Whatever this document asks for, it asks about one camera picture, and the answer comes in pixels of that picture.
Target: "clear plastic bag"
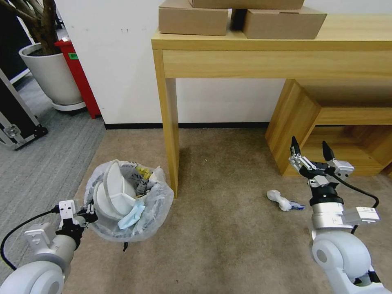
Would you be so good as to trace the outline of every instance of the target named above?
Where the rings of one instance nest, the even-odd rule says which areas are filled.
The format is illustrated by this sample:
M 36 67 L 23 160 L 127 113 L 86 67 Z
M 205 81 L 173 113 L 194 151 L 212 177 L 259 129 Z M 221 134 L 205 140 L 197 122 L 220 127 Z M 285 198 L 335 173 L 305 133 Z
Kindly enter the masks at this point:
M 94 187 L 103 180 L 103 175 L 111 162 L 97 166 L 88 180 L 84 204 L 93 201 Z M 138 163 L 120 161 L 123 177 L 137 190 L 139 198 L 144 201 L 144 209 L 140 220 L 133 226 L 121 230 L 117 221 L 98 215 L 98 221 L 89 225 L 100 237 L 114 242 L 139 242 L 152 237 L 162 226 L 173 203 L 174 192 L 165 180 L 163 170 L 158 167 L 151 169 Z

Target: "wall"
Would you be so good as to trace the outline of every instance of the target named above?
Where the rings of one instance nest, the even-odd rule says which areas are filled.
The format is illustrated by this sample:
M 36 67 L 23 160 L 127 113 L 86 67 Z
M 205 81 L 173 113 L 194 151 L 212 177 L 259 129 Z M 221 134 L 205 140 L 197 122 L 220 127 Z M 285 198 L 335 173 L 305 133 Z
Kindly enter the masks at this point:
M 162 1 L 56 0 L 106 123 L 161 122 L 150 38 Z M 392 13 L 391 0 L 305 5 L 328 13 Z M 283 80 L 178 80 L 179 121 L 269 121 L 282 86 Z

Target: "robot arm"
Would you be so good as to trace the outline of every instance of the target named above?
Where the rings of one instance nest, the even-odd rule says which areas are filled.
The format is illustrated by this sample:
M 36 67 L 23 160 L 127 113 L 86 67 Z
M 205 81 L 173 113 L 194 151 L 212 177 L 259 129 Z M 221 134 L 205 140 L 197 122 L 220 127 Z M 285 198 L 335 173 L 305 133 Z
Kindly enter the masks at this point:
M 336 294 L 391 294 L 374 271 L 366 246 L 345 231 L 361 223 L 380 220 L 372 207 L 344 210 L 344 201 L 335 189 L 354 167 L 337 160 L 326 142 L 323 142 L 323 155 L 327 163 L 312 162 L 302 156 L 295 137 L 290 151 L 291 165 L 308 179 L 312 192 L 313 258 L 323 268 L 333 291 Z
M 94 205 L 76 213 L 73 200 L 58 204 L 61 222 L 59 230 L 50 223 L 32 225 L 24 233 L 34 251 L 33 262 L 14 271 L 0 287 L 0 294 L 60 294 L 71 271 L 74 251 L 80 245 L 82 233 L 98 218 Z

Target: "black baseboard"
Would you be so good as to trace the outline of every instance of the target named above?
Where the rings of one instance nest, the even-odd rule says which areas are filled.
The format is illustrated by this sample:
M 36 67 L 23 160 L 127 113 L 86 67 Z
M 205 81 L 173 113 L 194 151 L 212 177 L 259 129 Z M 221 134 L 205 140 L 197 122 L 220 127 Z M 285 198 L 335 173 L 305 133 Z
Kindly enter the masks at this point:
M 178 124 L 180 129 L 246 129 L 246 128 L 266 128 L 269 122 L 197 122 Z M 105 124 L 106 129 L 162 129 L 161 123 L 140 123 L 140 124 Z

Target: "black case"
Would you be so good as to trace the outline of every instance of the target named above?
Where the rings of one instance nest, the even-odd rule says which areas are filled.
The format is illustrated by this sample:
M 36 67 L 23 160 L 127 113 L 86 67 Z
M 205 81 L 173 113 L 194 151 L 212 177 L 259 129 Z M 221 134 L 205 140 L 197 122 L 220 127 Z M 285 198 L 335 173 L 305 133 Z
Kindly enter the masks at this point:
M 0 69 L 0 143 L 12 149 L 48 133 Z

